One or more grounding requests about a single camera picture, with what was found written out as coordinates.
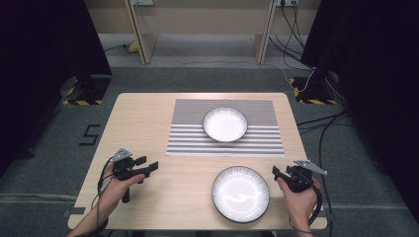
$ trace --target white plate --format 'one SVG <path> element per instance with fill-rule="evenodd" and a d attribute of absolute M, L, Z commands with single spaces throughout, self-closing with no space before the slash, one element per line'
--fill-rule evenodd
<path fill-rule="evenodd" d="M 242 137 L 246 130 L 246 117 L 234 108 L 215 108 L 204 117 L 204 131 L 217 141 L 235 141 Z"/>
<path fill-rule="evenodd" d="M 248 223 L 265 213 L 269 204 L 269 189 L 256 171 L 233 166 L 223 170 L 215 178 L 212 200 L 227 219 Z"/>

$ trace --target black cable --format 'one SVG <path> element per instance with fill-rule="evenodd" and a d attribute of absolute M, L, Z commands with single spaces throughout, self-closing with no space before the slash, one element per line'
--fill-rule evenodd
<path fill-rule="evenodd" d="M 342 111 L 341 113 L 339 113 L 338 115 L 336 115 L 325 127 L 324 127 L 324 129 L 323 129 L 323 131 L 321 132 L 321 135 L 320 135 L 320 141 L 319 141 L 319 144 L 318 144 L 318 164 L 319 164 L 319 168 L 320 169 L 323 169 L 323 163 L 322 163 L 322 158 L 321 158 L 321 145 L 322 145 L 322 142 L 323 142 L 323 137 L 324 137 L 324 134 L 325 134 L 325 132 L 326 132 L 326 130 L 327 130 L 327 128 L 329 127 L 329 125 L 331 125 L 332 123 L 333 123 L 333 121 L 335 120 L 335 119 L 337 119 L 339 116 L 341 116 L 342 114 L 345 114 L 346 113 L 346 110 L 345 111 Z M 332 210 L 332 205 L 331 205 L 331 203 L 330 203 L 330 197 L 329 197 L 329 193 L 327 192 L 327 186 L 326 186 L 326 181 L 325 181 L 325 179 L 324 179 L 324 176 L 322 175 L 321 176 L 321 181 L 322 181 L 322 183 L 323 183 L 323 189 L 324 189 L 324 194 L 326 195 L 326 200 L 327 200 L 327 205 L 328 205 L 328 208 L 329 208 L 329 214 L 330 214 L 330 216 L 333 216 L 333 210 Z M 329 221 L 329 236 L 331 237 L 332 236 L 332 231 L 333 231 L 333 220 L 331 220 L 331 219 L 329 219 L 328 220 Z"/>
<path fill-rule="evenodd" d="M 315 218 L 317 218 L 318 213 L 320 213 L 321 205 L 323 204 L 323 197 L 321 196 L 320 190 L 315 186 L 313 182 L 311 182 L 306 176 L 304 176 L 299 171 L 295 171 L 301 178 L 303 178 L 306 182 L 308 182 L 311 187 L 313 188 L 316 196 L 317 196 L 317 206 L 314 210 L 314 212 L 311 214 L 311 217 L 308 219 L 308 225 L 311 225 Z"/>
<path fill-rule="evenodd" d="M 287 48 L 289 48 L 289 43 L 290 43 L 290 40 L 291 40 L 292 36 L 293 36 L 293 35 L 290 35 L 290 37 L 289 37 L 289 39 L 288 39 L 288 41 L 287 41 L 287 43 L 286 43 L 286 45 L 285 45 L 285 48 L 284 48 L 284 54 L 283 54 L 283 59 L 284 59 L 284 63 L 286 64 L 286 66 L 291 67 L 291 68 L 294 68 L 294 69 L 298 69 L 298 68 L 295 68 L 295 67 L 292 67 L 292 66 L 288 65 L 287 60 L 286 60 L 286 54 L 287 54 L 287 55 L 290 55 L 290 53 L 287 53 Z"/>
<path fill-rule="evenodd" d="M 320 121 L 320 120 L 332 119 L 332 118 L 335 118 L 337 115 L 340 115 L 341 113 L 336 114 L 334 116 L 328 116 L 328 117 L 323 117 L 323 118 L 316 118 L 316 119 L 309 120 L 309 121 L 302 121 L 302 122 L 297 123 L 296 125 L 299 126 L 299 125 L 303 125 L 303 124 L 307 124 L 307 123 L 312 123 L 312 122 L 316 122 L 316 121 Z"/>
<path fill-rule="evenodd" d="M 306 70 L 306 71 L 314 71 L 314 68 L 312 68 L 311 66 L 309 66 L 309 65 L 307 65 L 307 64 L 305 64 L 305 63 L 303 63 L 303 62 L 301 62 L 300 60 L 299 60 L 299 58 L 297 58 L 297 57 L 295 57 L 294 55 L 292 55 L 292 54 L 290 54 L 289 52 L 286 52 L 286 51 L 284 51 L 282 48 L 280 48 L 276 43 L 274 43 L 274 41 L 272 40 L 272 38 L 271 37 L 269 37 L 269 40 L 271 41 L 271 43 L 277 48 L 277 50 L 279 50 L 280 52 L 282 52 L 282 53 L 285 53 L 286 55 L 288 55 L 289 57 L 291 57 L 292 59 L 294 59 L 294 60 L 296 60 L 297 62 L 299 62 L 299 63 L 301 63 L 302 65 L 304 65 L 304 66 L 306 66 L 306 67 L 308 67 L 309 69 L 311 69 L 311 70 L 307 70 L 307 69 L 303 69 L 303 68 L 296 68 L 296 69 L 299 69 L 299 70 Z"/>
<path fill-rule="evenodd" d="M 105 180 L 105 179 L 102 179 L 102 177 L 104 177 L 105 172 L 106 172 L 106 169 L 107 169 L 107 167 L 108 167 L 109 163 L 111 162 L 111 159 L 112 159 L 112 157 L 111 157 L 111 158 L 109 158 L 109 159 L 106 161 L 106 163 L 105 163 L 105 165 L 104 165 L 104 168 L 102 169 L 102 173 L 101 173 L 101 176 L 100 176 L 100 178 L 99 178 L 99 182 L 98 182 L 98 193 L 99 193 L 100 188 L 101 188 L 101 187 L 102 187 L 102 185 L 103 185 L 103 181 Z"/>
<path fill-rule="evenodd" d="M 291 36 L 294 36 L 294 37 L 295 37 L 295 39 L 296 39 L 296 40 L 299 42 L 299 44 L 301 45 L 301 47 L 302 47 L 302 48 L 304 48 L 304 44 L 302 43 L 302 41 L 300 41 L 300 40 L 299 40 L 299 38 L 296 36 L 295 32 L 293 31 L 293 27 L 291 26 L 290 21 L 288 20 L 288 18 L 287 18 L 287 16 L 286 16 L 286 13 L 284 12 L 284 8 L 281 8 L 281 11 L 283 12 L 284 18 L 286 19 L 287 24 L 288 24 L 288 25 L 289 25 L 289 27 L 290 27 L 290 30 L 291 30 Z"/>
<path fill-rule="evenodd" d="M 102 181 L 104 181 L 104 180 L 108 179 L 109 177 L 112 177 L 113 175 L 114 175 L 114 174 L 111 174 L 111 175 L 109 175 L 109 176 L 107 176 L 107 177 L 103 178 L 103 179 L 102 179 Z"/>
<path fill-rule="evenodd" d="M 95 203 L 96 198 L 98 198 L 99 194 L 95 195 L 95 198 L 93 198 L 92 203 L 90 204 L 90 208 L 93 209 L 93 204 Z"/>
<path fill-rule="evenodd" d="M 311 233 L 311 232 L 308 232 L 308 231 L 303 231 L 303 230 L 299 230 L 299 229 L 296 229 L 295 227 L 293 227 L 293 223 L 291 222 L 291 219 L 289 219 L 289 223 L 290 223 L 290 227 L 291 227 L 294 231 L 299 232 L 299 233 L 304 233 L 304 234 L 310 234 L 310 235 L 312 235 L 312 236 L 314 236 L 314 237 L 315 237 L 315 235 L 314 235 L 313 233 Z"/>
<path fill-rule="evenodd" d="M 302 43 L 301 35 L 299 34 L 298 21 L 296 20 L 296 16 L 298 15 L 298 6 L 296 5 L 294 1 L 292 1 L 292 3 L 293 3 L 293 16 L 294 16 L 294 23 L 296 25 L 296 32 L 298 33 L 299 40 Z"/>
<path fill-rule="evenodd" d="M 123 47 L 126 50 L 126 52 L 129 52 L 126 48 L 133 43 L 134 43 L 134 41 L 130 42 L 129 44 L 123 44 L 123 45 L 117 45 L 117 46 L 109 47 L 107 49 L 104 49 L 104 51 L 109 51 L 109 50 L 117 48 L 117 47 Z"/>
<path fill-rule="evenodd" d="M 114 230 L 111 230 L 106 237 L 111 237 L 111 235 L 114 233 Z"/>
<path fill-rule="evenodd" d="M 325 126 L 325 125 L 327 125 L 327 124 L 320 124 L 320 125 L 316 125 L 316 126 L 313 126 L 313 127 L 299 128 L 299 129 L 306 129 L 306 131 L 301 132 L 299 135 L 306 134 L 308 132 L 311 132 L 313 130 L 316 130 L 316 129 L 318 129 L 318 128 L 322 127 L 322 126 Z M 332 123 L 332 125 L 352 126 L 352 125 L 349 125 L 349 124 L 342 124 L 342 123 Z"/>
<path fill-rule="evenodd" d="M 301 56 L 302 55 L 302 53 L 300 53 L 300 52 L 298 52 L 298 51 L 295 51 L 295 50 L 293 50 L 292 48 L 289 48 L 289 47 L 287 47 L 285 44 L 283 44 L 281 41 L 280 41 L 280 39 L 278 39 L 278 36 L 277 35 L 275 35 L 275 38 L 277 39 L 277 41 L 278 41 L 278 43 L 280 44 L 280 45 L 282 45 L 285 49 L 287 49 L 288 51 L 292 51 L 293 53 L 296 53 L 296 54 L 298 54 L 299 56 Z"/>

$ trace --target black and white striped pattern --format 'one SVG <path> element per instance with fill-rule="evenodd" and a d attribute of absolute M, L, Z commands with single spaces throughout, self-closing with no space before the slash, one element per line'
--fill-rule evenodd
<path fill-rule="evenodd" d="M 207 112 L 232 107 L 246 116 L 248 129 L 234 142 L 217 142 L 203 129 Z M 176 100 L 166 155 L 284 157 L 272 101 Z"/>

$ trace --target power outlet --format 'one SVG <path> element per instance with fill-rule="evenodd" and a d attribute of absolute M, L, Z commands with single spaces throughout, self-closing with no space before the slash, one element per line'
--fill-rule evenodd
<path fill-rule="evenodd" d="M 298 6 L 298 0 L 285 0 L 286 4 L 284 7 Z M 281 7 L 281 0 L 277 1 L 277 7 Z"/>
<path fill-rule="evenodd" d="M 153 6 L 153 0 L 130 0 L 133 6 Z"/>

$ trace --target hand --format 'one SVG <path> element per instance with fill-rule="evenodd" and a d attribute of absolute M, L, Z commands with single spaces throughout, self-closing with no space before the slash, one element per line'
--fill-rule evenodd
<path fill-rule="evenodd" d="M 114 164 L 108 165 L 108 168 L 104 174 L 105 177 L 109 177 L 103 181 L 103 185 L 108 182 L 108 180 L 111 179 L 111 182 L 108 184 L 106 189 L 103 191 L 103 193 L 100 196 L 100 206 L 108 208 L 111 212 L 117 208 L 118 204 L 120 203 L 120 200 L 123 198 L 124 194 L 126 193 L 126 190 L 131 186 L 134 185 L 140 181 L 142 181 L 145 176 L 143 174 L 136 175 L 131 177 L 128 180 L 120 181 L 117 178 L 113 177 L 113 170 L 114 170 Z"/>
<path fill-rule="evenodd" d="M 131 177 L 128 180 L 120 181 L 113 177 L 114 164 L 110 164 L 103 178 L 103 184 L 110 180 L 108 186 L 99 196 L 96 205 L 84 216 L 84 218 L 77 224 L 77 226 L 68 234 L 68 236 L 77 236 L 96 230 L 101 226 L 111 213 L 117 208 L 120 200 L 123 198 L 126 190 L 131 186 L 142 181 L 145 176 L 139 174 Z"/>
<path fill-rule="evenodd" d="M 284 193 L 287 213 L 290 216 L 293 227 L 296 230 L 310 232 L 308 219 L 317 205 L 317 196 L 314 189 L 310 188 L 301 193 L 293 193 L 283 179 L 278 178 L 277 182 Z M 313 184 L 320 189 L 320 183 L 314 178 Z M 303 232 L 299 232 L 298 236 L 312 236 Z"/>

